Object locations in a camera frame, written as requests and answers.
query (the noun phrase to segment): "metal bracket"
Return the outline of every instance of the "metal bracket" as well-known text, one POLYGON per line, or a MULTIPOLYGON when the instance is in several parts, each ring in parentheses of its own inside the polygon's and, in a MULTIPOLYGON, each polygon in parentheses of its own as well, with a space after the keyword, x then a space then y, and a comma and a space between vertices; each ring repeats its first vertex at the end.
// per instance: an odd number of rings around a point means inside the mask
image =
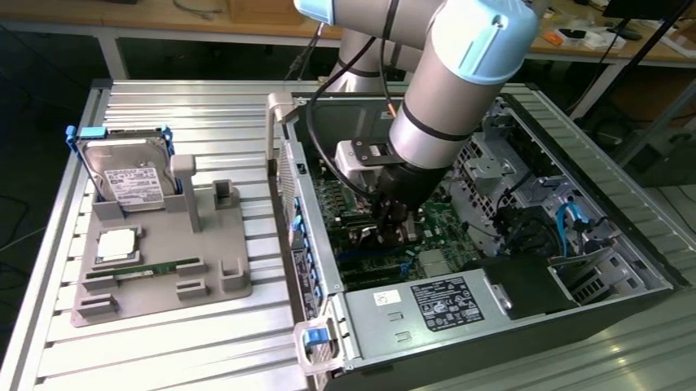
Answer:
POLYGON ((289 92, 273 92, 265 101, 265 161, 273 158, 272 140, 275 139, 275 122, 285 124, 295 111, 295 100, 289 92))
POLYGON ((357 162, 364 167, 375 165, 399 165, 406 163, 393 153, 385 138, 353 138, 351 140, 352 150, 357 157, 357 162))

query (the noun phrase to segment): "monitor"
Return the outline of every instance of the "monitor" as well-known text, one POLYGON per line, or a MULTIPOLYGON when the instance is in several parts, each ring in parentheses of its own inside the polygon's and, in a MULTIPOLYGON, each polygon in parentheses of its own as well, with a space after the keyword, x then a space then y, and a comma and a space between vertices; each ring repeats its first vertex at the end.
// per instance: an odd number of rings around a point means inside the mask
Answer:
POLYGON ((610 0, 603 16, 621 19, 661 20, 687 0, 610 0))

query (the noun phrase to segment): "table leg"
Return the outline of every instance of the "table leg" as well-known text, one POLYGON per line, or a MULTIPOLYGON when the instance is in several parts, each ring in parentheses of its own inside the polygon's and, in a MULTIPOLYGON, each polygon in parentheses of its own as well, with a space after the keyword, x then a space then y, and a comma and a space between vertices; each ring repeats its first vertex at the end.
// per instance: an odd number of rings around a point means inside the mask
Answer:
POLYGON ((118 38, 108 32, 96 35, 98 46, 101 47, 101 54, 104 62, 106 63, 108 74, 114 80, 124 80, 128 78, 128 69, 125 61, 120 55, 118 38))
POLYGON ((597 103, 599 96, 606 91, 606 87, 609 87, 609 84, 611 83, 613 79, 617 77, 618 73, 621 72, 622 68, 627 65, 627 63, 627 60, 621 60, 606 67, 605 71, 601 73, 599 78, 591 85, 587 94, 577 104, 575 110, 573 110, 573 113, 570 114, 571 120, 585 116, 585 114, 589 111, 589 108, 594 105, 594 103, 597 103))

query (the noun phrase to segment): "blue cable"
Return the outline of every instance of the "blue cable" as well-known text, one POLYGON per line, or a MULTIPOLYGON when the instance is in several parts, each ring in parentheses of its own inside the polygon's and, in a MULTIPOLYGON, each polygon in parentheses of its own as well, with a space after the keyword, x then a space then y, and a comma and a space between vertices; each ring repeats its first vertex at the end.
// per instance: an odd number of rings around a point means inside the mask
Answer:
POLYGON ((571 202, 566 202, 558 208, 555 212, 555 228, 558 229, 558 236, 560 238, 560 243, 563 244, 563 257, 567 257, 567 241, 564 240, 564 227, 563 227, 563 214, 564 210, 570 210, 570 214, 573 216, 573 221, 579 220, 582 222, 589 222, 587 217, 582 214, 582 210, 579 206, 577 206, 571 202))

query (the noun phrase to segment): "warning label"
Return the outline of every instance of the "warning label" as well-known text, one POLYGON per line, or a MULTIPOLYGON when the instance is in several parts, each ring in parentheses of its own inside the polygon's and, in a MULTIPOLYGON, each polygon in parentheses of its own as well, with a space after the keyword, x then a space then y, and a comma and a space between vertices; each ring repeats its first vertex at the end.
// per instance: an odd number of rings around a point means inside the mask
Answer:
POLYGON ((161 202, 160 179, 156 169, 110 169, 104 171, 110 191, 121 205, 148 204, 161 202))
POLYGON ((411 290, 431 332, 483 320, 462 277, 415 285, 411 290))

